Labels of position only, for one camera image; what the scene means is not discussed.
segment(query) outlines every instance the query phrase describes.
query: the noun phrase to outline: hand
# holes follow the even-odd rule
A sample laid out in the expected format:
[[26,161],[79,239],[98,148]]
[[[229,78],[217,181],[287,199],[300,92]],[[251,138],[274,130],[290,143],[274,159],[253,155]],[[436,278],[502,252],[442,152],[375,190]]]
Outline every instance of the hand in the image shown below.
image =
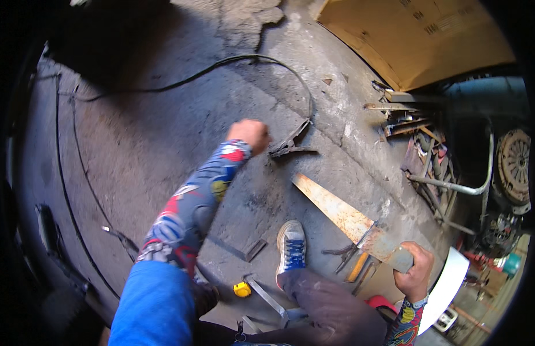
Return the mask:
[[419,246],[415,241],[404,241],[401,246],[414,256],[414,266],[406,273],[394,270],[394,283],[406,295],[410,303],[418,302],[427,296],[429,275],[433,269],[435,256]]
[[225,140],[242,140],[247,142],[252,147],[252,156],[256,156],[268,147],[271,137],[268,126],[263,122],[243,119],[231,125]]

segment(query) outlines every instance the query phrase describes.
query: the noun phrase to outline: white sneaker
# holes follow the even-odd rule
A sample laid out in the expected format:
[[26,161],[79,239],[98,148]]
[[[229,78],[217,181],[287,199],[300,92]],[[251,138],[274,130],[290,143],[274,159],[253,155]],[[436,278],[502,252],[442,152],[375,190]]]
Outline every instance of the white sneaker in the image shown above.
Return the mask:
[[306,267],[306,235],[298,220],[290,220],[281,226],[277,235],[277,248],[281,254],[281,261],[275,273],[277,275],[287,270]]

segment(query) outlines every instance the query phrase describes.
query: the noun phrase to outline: workshop floor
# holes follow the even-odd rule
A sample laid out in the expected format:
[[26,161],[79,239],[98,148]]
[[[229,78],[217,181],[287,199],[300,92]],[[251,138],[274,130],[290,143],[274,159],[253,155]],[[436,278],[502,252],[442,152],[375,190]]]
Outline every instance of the workshop floor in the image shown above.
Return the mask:
[[[340,258],[321,255],[320,250],[339,249],[349,240],[291,184],[293,172],[305,174],[378,219],[397,243],[416,240],[433,251],[437,257],[433,280],[455,236],[438,227],[427,204],[399,170],[407,140],[379,140],[383,115],[362,110],[365,102],[380,97],[370,85],[378,77],[315,22],[322,4],[322,0],[284,1],[279,10],[278,0],[172,1],[124,57],[119,87],[159,87],[223,57],[258,52],[296,69],[315,100],[314,125],[302,144],[315,147],[319,155],[295,155],[276,163],[262,154],[246,165],[227,191],[210,231],[215,238],[205,241],[199,256],[203,273],[222,287],[223,302],[204,317],[207,321],[236,328],[235,320],[242,315],[264,322],[277,320],[275,311],[259,297],[244,300],[232,294],[232,285],[251,272],[281,304],[292,306],[275,283],[279,259],[275,239],[288,219],[304,225],[308,266],[342,281],[332,273]],[[275,24],[264,25],[270,21]],[[48,59],[39,63],[39,76],[57,72],[62,73],[60,91],[71,92],[80,84],[80,94],[99,92],[65,66]],[[333,81],[327,85],[322,79]],[[63,200],[55,156],[55,80],[36,80],[27,126],[16,142],[13,185],[24,216],[24,240],[40,244],[33,206],[49,204],[71,262],[96,287],[106,307],[104,316],[111,319],[118,301],[86,259]],[[119,241],[101,230],[106,223],[85,182],[72,116],[88,177],[108,218],[115,229],[140,244],[167,199],[209,157],[232,122],[260,119],[278,142],[306,114],[301,84],[288,70],[273,64],[237,63],[166,93],[77,102],[75,108],[60,95],[60,148],[68,195],[85,243],[114,290],[121,294],[132,262]],[[251,263],[223,248],[228,244],[244,250],[259,238],[268,245]],[[61,272],[43,255],[44,249],[35,247],[29,256],[37,258],[47,276],[61,280]],[[392,276],[381,282],[392,285]]]

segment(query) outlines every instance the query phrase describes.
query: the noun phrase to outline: patterned long sleeve shirt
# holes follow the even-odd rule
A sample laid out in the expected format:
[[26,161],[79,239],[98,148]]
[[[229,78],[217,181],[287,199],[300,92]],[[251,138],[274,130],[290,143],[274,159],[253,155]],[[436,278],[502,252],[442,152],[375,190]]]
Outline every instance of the patterned long sleeve shirt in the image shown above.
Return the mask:
[[[250,156],[246,142],[221,143],[168,200],[131,269],[112,323],[110,345],[193,344],[196,316],[191,280],[198,251],[229,184]],[[423,308],[415,311],[404,304],[389,329],[387,345],[413,341],[417,334],[413,324],[419,324]]]

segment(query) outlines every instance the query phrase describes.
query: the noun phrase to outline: cardboard box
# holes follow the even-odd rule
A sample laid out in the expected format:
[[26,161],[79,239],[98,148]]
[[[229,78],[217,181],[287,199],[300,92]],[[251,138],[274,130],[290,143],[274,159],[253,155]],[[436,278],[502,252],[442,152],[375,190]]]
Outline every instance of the cardboard box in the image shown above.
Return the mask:
[[317,21],[396,91],[515,61],[477,0],[326,0]]

